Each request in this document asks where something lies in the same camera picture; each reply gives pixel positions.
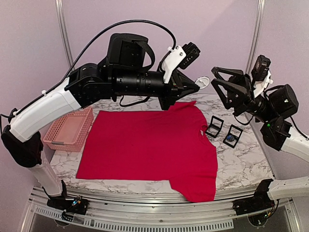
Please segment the green round brooch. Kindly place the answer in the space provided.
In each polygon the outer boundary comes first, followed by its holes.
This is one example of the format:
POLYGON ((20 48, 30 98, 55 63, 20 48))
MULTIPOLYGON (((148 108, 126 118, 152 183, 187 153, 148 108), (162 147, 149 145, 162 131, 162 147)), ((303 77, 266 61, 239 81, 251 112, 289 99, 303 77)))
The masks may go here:
POLYGON ((199 86, 200 89, 205 89, 209 86, 210 79, 207 76, 202 76, 195 81, 195 84, 199 86))

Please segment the blue round brooch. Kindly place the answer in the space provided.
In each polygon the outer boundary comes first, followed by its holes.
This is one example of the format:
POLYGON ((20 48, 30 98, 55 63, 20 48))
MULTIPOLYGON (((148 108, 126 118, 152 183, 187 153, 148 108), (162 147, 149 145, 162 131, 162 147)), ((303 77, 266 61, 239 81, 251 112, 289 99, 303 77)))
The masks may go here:
POLYGON ((232 135, 228 135, 228 136, 226 137, 226 140, 229 141, 229 142, 233 142, 233 141, 235 140, 235 138, 234 138, 234 136, 232 136, 232 135))

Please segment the red t-shirt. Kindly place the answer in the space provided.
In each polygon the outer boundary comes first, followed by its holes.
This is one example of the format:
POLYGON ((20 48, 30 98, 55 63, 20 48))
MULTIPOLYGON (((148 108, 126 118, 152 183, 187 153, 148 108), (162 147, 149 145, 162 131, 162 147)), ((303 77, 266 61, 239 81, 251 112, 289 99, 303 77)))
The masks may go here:
POLYGON ((218 170, 207 121, 194 101, 166 111, 100 111, 86 139, 78 179, 167 180, 194 203, 213 201, 218 170))

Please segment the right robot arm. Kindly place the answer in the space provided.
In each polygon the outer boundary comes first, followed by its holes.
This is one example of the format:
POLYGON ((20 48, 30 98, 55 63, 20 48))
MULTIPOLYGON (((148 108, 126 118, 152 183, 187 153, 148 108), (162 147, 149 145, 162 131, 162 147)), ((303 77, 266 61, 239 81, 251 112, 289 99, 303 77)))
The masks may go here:
MULTIPOLYGON (((304 161, 309 160, 309 137, 299 131, 296 125, 286 121, 298 110, 298 101, 290 85, 269 87, 273 83, 268 67, 254 68, 252 76, 241 70, 212 68, 215 76, 211 84, 226 109, 233 108, 234 116, 249 113, 257 122, 263 141, 269 147, 290 153, 304 161)), ((308 196, 307 176, 276 180, 262 180, 252 197, 236 200, 234 209, 259 211, 273 206, 282 198, 308 196)))

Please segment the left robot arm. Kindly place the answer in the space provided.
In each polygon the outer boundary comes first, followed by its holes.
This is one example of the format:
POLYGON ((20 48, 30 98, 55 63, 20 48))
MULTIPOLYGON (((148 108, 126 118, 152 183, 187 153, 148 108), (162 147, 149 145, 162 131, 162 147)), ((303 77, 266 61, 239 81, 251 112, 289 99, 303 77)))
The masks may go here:
POLYGON ((46 195, 62 210, 72 205, 66 185, 42 155, 40 129, 61 116, 84 109, 99 100, 124 96, 157 97, 162 110, 199 90, 183 74, 200 54, 194 43, 173 44, 156 71, 144 65, 145 56, 155 63, 155 54, 144 36, 115 33, 110 37, 107 55, 99 62, 79 68, 71 66, 63 79, 22 109, 13 109, 8 125, 1 127, 1 140, 17 164, 31 170, 46 195))

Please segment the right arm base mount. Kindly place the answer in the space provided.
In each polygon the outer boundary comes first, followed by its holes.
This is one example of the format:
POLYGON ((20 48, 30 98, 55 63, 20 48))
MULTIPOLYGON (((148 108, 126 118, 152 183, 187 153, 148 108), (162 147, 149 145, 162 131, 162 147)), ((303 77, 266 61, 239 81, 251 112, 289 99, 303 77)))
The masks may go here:
POLYGON ((266 193, 255 193, 252 197, 233 201, 236 215, 247 215, 252 226, 263 227, 277 211, 280 200, 271 200, 266 193))

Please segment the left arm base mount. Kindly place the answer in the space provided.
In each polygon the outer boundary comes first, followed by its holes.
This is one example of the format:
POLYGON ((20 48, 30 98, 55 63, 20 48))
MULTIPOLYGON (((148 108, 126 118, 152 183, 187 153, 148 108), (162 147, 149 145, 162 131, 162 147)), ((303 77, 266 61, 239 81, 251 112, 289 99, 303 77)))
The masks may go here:
POLYGON ((50 197, 47 206, 62 210, 61 219, 72 222, 75 214, 86 215, 89 200, 84 199, 81 195, 71 199, 50 197))

